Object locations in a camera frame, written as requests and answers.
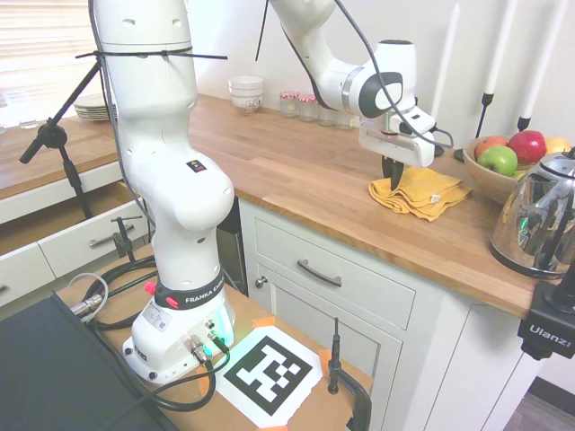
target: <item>drawer handle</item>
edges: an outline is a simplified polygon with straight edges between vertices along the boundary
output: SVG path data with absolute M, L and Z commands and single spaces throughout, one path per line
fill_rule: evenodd
M 298 260 L 297 265 L 303 269 L 304 271 L 310 273 L 312 276 L 319 278 L 320 280 L 329 283 L 332 286 L 341 287 L 341 277 L 327 277 L 321 272 L 316 271 L 315 269 L 309 266 L 309 261 L 307 259 Z
M 134 230 L 134 225 L 133 224 L 127 224 L 126 225 L 126 232 L 131 232 Z M 88 242 L 88 245 L 90 246 L 91 249 L 93 249 L 94 247 L 98 247 L 99 245 L 102 245 L 108 241 L 111 241 L 114 239 L 114 234 L 110 236 L 107 236 L 106 238 L 102 238 L 101 240 L 91 240 L 90 242 Z

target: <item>white candle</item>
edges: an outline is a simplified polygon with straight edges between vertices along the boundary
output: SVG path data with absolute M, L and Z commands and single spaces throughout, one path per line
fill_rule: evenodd
M 456 41 L 457 24 L 459 23 L 459 3 L 455 5 L 451 11 L 449 18 L 449 27 L 447 28 L 446 41 L 443 46 L 443 55 L 441 56 L 441 64 L 439 66 L 438 81 L 435 86 L 435 95 L 433 96 L 433 105 L 431 107 L 431 117 L 436 119 L 439 113 L 439 104 L 441 103 L 441 96 L 443 95 L 443 87 L 446 83 L 447 68 L 451 60 L 451 53 Z
M 551 27 L 545 36 L 543 51 L 540 54 L 537 69 L 533 75 L 533 82 L 529 88 L 526 104 L 521 114 L 521 118 L 523 119 L 531 118 L 531 114 L 533 113 L 533 108 L 535 106 L 535 101 L 537 100 L 537 95 L 541 89 L 545 71 L 549 65 L 549 59 L 551 58 L 553 47 L 555 45 L 555 41 L 557 40 L 557 36 L 559 35 L 559 30 L 561 29 L 565 11 L 567 10 L 567 5 L 569 4 L 569 0 L 556 0 L 556 2 L 557 5 L 555 6 Z
M 495 45 L 495 51 L 493 53 L 491 70 L 489 72 L 489 77 L 487 78 L 487 85 L 485 85 L 485 94 L 495 93 L 495 84 L 497 83 L 497 78 L 500 74 L 501 63 L 503 62 L 503 54 L 505 54 L 505 47 L 507 46 L 507 41 L 509 40 L 511 24 L 513 23 L 513 17 L 515 16 L 515 10 L 517 7 L 518 0 L 507 1 L 505 13 L 503 14 L 503 22 L 501 23 L 500 35 L 497 38 L 497 44 Z

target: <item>stainless steel kettle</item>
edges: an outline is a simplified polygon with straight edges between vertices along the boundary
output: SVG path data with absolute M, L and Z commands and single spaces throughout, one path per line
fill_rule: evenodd
M 491 253 L 505 266 L 541 279 L 567 272 L 575 258 L 573 157 L 547 155 L 507 200 L 491 237 Z

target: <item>open drawer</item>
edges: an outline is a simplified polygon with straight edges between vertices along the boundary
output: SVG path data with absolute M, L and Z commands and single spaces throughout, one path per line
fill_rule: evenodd
M 0 225 L 0 256 L 28 244 L 40 246 L 56 277 L 114 251 L 116 217 L 142 216 L 126 186 L 113 183 L 86 193 L 94 217 L 84 220 L 75 198 Z M 126 222 L 128 236 L 146 234 L 144 217 Z

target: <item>wooden table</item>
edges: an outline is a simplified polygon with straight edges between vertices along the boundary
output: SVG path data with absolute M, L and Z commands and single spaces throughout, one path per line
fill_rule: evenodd
M 92 166 L 115 158 L 106 129 L 109 123 L 79 126 L 77 121 L 68 128 L 71 142 L 91 149 L 70 151 L 80 169 L 82 157 Z M 2 142 L 5 136 L 10 135 L 0 136 Z M 208 96 L 201 96 L 192 112 L 190 141 L 229 175 L 238 197 L 501 310 L 526 316 L 535 281 L 491 256 L 489 239 L 500 208 L 479 190 L 433 223 L 397 215 L 367 192 L 368 183 L 381 178 L 381 163 L 377 154 L 359 145 L 357 130 L 342 132 L 284 119 L 274 110 L 244 115 L 229 101 Z M 21 142 L 14 154 L 24 147 Z M 62 171 L 53 172 L 61 170 L 53 165 L 47 173 L 18 174 L 13 159 L 0 163 L 0 197 L 7 189 L 15 192 L 63 176 Z M 449 152 L 432 169 L 472 184 L 464 165 Z
M 117 160 L 110 122 L 72 117 L 58 124 L 68 135 L 66 151 L 78 173 Z M 27 165 L 20 163 L 20 157 L 36 135 L 38 128 L 8 128 L 0 135 L 0 199 L 66 177 L 58 150 L 42 147 Z
M 146 246 L 136 252 L 138 259 L 150 255 L 152 252 L 150 246 Z M 109 267 L 104 268 L 101 273 L 107 269 L 115 267 L 120 263 L 128 261 L 127 258 L 121 259 Z M 151 269 L 140 269 L 128 273 L 113 283 L 112 289 L 122 286 L 129 281 L 141 277 Z M 79 280 L 72 286 L 69 286 L 58 295 L 68 306 L 79 303 L 84 296 L 87 287 L 93 281 L 90 279 Z M 135 312 L 139 312 L 150 299 L 150 295 L 144 291 L 143 284 L 135 286 L 120 295 L 110 299 L 102 310 L 99 319 L 106 322 L 119 321 Z M 226 294 L 235 311 L 234 335 L 237 344 L 252 330 L 252 320 L 269 317 L 271 314 L 261 308 L 254 301 L 239 294 L 234 289 L 226 286 Z M 298 340 L 304 346 L 312 351 L 318 351 L 322 347 L 305 334 L 295 330 L 283 320 L 276 318 L 276 326 L 286 332 L 289 336 Z M 123 342 L 130 336 L 130 329 L 115 330 L 106 333 L 108 340 L 114 347 L 120 349 Z M 361 373 L 354 366 L 343 363 L 343 368 L 350 373 L 362 386 L 368 391 L 373 384 L 373 380 L 367 375 Z M 296 414 L 289 420 L 289 431 L 298 430 L 341 430 L 345 427 L 351 417 L 353 400 L 351 395 L 344 389 L 341 389 L 337 395 L 331 395 L 327 392 L 328 379 L 323 378 L 313 389 L 304 404 L 297 410 Z M 199 384 L 197 382 L 185 383 L 167 390 L 165 398 L 179 402 L 190 402 L 200 398 Z M 190 413 L 177 413 L 166 411 L 166 416 L 181 430 L 193 431 L 215 431 L 233 429 L 234 431 L 255 431 L 256 426 L 238 410 L 236 410 L 219 392 L 216 391 L 212 401 L 203 409 Z

